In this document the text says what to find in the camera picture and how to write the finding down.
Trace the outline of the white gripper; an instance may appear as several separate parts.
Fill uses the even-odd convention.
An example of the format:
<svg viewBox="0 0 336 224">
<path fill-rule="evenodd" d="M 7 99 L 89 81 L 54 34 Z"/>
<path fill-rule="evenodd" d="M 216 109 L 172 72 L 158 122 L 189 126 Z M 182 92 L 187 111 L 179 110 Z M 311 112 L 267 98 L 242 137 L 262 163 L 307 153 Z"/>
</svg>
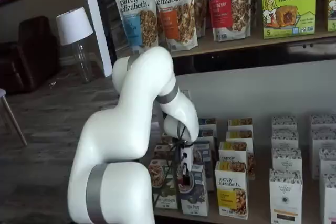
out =
<svg viewBox="0 0 336 224">
<path fill-rule="evenodd" d="M 180 147 L 180 164 L 182 167 L 182 185 L 190 184 L 188 168 L 192 168 L 194 160 L 194 144 L 182 144 Z"/>
</svg>

